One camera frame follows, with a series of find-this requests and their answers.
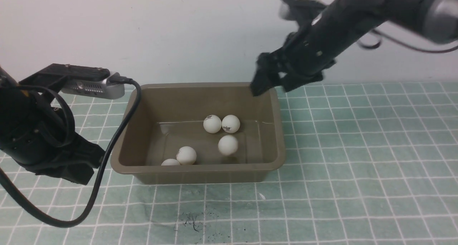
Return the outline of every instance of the white wall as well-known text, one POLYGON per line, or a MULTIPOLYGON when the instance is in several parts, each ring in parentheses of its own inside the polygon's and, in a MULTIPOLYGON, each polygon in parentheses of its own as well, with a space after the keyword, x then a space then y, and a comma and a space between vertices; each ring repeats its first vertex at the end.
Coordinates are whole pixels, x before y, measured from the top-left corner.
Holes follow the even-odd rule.
MULTIPOLYGON (((260 52, 295 23, 279 0, 0 0, 0 64, 18 80, 51 63, 106 67, 141 84, 250 81, 260 52)), ((392 25, 389 33, 433 45, 392 25)), ((457 54, 426 55, 385 41, 350 47, 327 82, 456 80, 457 54)))

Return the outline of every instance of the green grid mat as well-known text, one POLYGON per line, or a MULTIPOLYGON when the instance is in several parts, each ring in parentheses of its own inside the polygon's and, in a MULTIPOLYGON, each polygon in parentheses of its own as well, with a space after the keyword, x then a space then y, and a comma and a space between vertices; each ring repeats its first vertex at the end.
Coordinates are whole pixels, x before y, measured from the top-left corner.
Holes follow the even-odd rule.
MULTIPOLYGON (((77 132, 106 148, 131 90, 64 95, 77 132)), ((108 166, 81 225, 41 224, 0 189, 0 244, 458 244, 458 83, 278 90, 287 160, 262 183, 142 185, 108 166)), ((87 186, 0 167, 52 216, 79 215, 87 186)))

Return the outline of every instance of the plastic tub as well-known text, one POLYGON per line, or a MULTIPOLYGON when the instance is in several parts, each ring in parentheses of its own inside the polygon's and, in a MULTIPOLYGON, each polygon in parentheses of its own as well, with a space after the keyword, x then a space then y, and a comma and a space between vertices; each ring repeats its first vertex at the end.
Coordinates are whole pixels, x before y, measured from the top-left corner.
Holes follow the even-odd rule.
POLYGON ((142 101, 113 149, 113 170, 132 174, 145 184, 262 181, 285 162, 280 107, 274 88, 252 97, 248 85, 143 85, 142 101), (226 132, 204 130, 203 120, 211 114, 240 119, 240 129, 233 134, 239 141, 234 155, 225 157, 218 150, 226 132), (194 165, 161 166, 183 146, 196 150, 194 165))

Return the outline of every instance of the ping pong ball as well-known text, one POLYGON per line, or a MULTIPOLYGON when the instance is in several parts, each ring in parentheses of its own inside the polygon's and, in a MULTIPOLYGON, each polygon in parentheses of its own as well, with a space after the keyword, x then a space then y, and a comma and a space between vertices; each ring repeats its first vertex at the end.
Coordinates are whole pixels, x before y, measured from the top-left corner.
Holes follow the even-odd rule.
POLYGON ((173 158, 170 158, 162 162, 161 165, 180 165, 180 162, 178 162, 177 160, 173 158))
POLYGON ((215 134, 221 129, 221 119, 216 115, 209 115, 203 120, 203 128, 208 133, 215 134))
POLYGON ((237 116, 227 115, 222 121, 222 126, 225 132, 235 133, 240 128, 240 120, 237 116))
POLYGON ((234 136, 226 135, 219 140, 218 149, 225 156, 232 155, 239 149, 239 142, 234 136))
POLYGON ((196 151, 190 146, 180 148, 176 154, 176 160, 180 162, 181 165, 191 165, 196 162, 196 158, 196 151))

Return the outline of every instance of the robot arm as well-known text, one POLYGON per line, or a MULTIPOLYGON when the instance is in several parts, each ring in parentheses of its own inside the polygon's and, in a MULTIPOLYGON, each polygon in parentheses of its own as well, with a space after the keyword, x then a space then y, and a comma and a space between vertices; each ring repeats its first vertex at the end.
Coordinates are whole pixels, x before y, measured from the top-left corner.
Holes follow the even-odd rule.
POLYGON ((335 57, 385 21, 437 44, 458 39, 458 0, 334 0, 328 6, 314 0, 282 2, 288 7, 283 17, 295 20, 299 29, 280 49, 259 55, 250 85, 254 96, 275 86, 288 92, 323 80, 322 71, 335 64, 335 57))

